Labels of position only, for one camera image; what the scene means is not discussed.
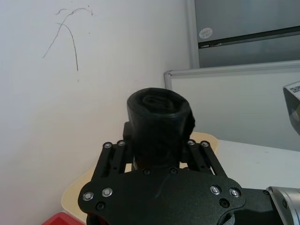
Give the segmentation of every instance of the pen marks on wall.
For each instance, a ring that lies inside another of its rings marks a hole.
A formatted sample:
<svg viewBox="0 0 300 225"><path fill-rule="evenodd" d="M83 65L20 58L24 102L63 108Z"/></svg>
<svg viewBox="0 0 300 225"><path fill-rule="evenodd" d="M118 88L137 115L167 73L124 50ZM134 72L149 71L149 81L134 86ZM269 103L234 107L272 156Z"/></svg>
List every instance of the pen marks on wall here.
<svg viewBox="0 0 300 225"><path fill-rule="evenodd" d="M56 14L54 14L54 15L59 15L62 11L65 11L65 10L68 10L68 9L66 9L66 8L61 8L61 9L60 9ZM43 55L43 57L42 57L43 59L46 57L46 55L48 54L48 52L49 52L49 50L51 49L52 45L54 44L56 38L58 37L58 35L59 35L59 33L60 33L61 27L64 26L64 27L67 28L67 30L69 31L69 33L70 33L70 35L71 35L71 38L72 38L73 47L74 47L74 52L75 52L75 60L76 60L76 69L77 69L77 71L78 71L78 60L77 60L77 51L76 51L76 46L75 46L74 36L73 36L73 34L72 34L72 32L71 32L71 29L65 24L65 22L66 22L66 20L67 20L68 18L71 17L71 15L77 13L78 11L86 11L86 12L88 12L91 16L93 16L93 11L92 11L92 10L88 10L87 8L77 8L77 9L73 10L71 13L69 13L68 15L66 15L66 17L64 18L64 20L63 20L62 22L56 22L56 24L59 25L59 28L58 28L58 30L57 30L57 32L56 32L56 35L55 35L53 41L52 41L51 44L49 45L49 47L48 47L46 53L45 53L45 54Z"/></svg>

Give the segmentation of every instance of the silver screw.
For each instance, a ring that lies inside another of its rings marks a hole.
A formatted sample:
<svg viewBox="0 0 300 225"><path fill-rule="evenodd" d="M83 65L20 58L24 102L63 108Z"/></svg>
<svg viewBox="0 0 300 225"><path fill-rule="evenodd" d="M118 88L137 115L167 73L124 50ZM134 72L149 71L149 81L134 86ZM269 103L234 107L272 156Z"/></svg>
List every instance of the silver screw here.
<svg viewBox="0 0 300 225"><path fill-rule="evenodd" d="M94 196L94 193L89 191L89 192L83 194L83 200L84 201L92 200L93 196Z"/></svg>
<svg viewBox="0 0 300 225"><path fill-rule="evenodd" d="M209 146L207 142L202 142L201 145L202 145L203 147L208 147L208 146Z"/></svg>
<svg viewBox="0 0 300 225"><path fill-rule="evenodd" d="M112 193L113 193L113 190L110 187L104 188L102 190L102 196L105 198L111 196Z"/></svg>
<svg viewBox="0 0 300 225"><path fill-rule="evenodd" d="M214 195L219 195L221 194L220 189L217 186L211 186L210 187L210 191L214 194Z"/></svg>
<svg viewBox="0 0 300 225"><path fill-rule="evenodd" d="M189 144L189 145L194 145L195 142L194 142L193 140L189 140L189 141L187 142L187 144Z"/></svg>
<svg viewBox="0 0 300 225"><path fill-rule="evenodd" d="M235 189L230 189L229 192L230 192L230 194L231 194L233 197L236 197L236 198L237 198L237 197L240 196L239 192L238 192L237 190L235 190Z"/></svg>
<svg viewBox="0 0 300 225"><path fill-rule="evenodd" d="M125 145L125 142L121 141L118 143L118 146L124 146Z"/></svg>
<svg viewBox="0 0 300 225"><path fill-rule="evenodd" d="M104 147L105 147L106 149L109 149L111 146L112 146L112 145L111 145L110 143L106 143L106 144L104 145Z"/></svg>

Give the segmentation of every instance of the red object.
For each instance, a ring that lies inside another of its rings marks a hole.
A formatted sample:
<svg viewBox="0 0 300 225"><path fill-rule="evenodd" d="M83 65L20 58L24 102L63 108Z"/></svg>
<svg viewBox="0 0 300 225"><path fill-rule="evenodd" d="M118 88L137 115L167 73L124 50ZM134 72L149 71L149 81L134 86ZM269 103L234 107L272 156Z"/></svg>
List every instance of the red object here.
<svg viewBox="0 0 300 225"><path fill-rule="evenodd" d="M42 225L84 225L84 224L68 216L66 213L60 212L55 214L50 219L48 219Z"/></svg>

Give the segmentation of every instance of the black cylindrical object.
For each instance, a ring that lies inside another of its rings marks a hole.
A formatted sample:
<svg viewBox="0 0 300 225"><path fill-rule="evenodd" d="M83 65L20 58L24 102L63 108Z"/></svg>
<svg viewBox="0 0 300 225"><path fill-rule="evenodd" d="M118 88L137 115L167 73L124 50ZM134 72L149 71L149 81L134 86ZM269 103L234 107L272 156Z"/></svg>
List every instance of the black cylindrical object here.
<svg viewBox="0 0 300 225"><path fill-rule="evenodd" d="M127 110L137 167L178 167L195 126L188 101L171 90L147 88L129 97Z"/></svg>

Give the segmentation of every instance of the whiteboard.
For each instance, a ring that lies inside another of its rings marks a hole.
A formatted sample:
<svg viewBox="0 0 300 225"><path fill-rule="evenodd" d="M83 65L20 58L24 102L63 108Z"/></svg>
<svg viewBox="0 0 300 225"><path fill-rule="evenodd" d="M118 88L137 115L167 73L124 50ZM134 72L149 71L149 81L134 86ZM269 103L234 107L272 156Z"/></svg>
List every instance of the whiteboard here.
<svg viewBox="0 0 300 225"><path fill-rule="evenodd" d="M300 80L300 61L168 72L191 104L195 131L218 139L300 150L283 86Z"/></svg>

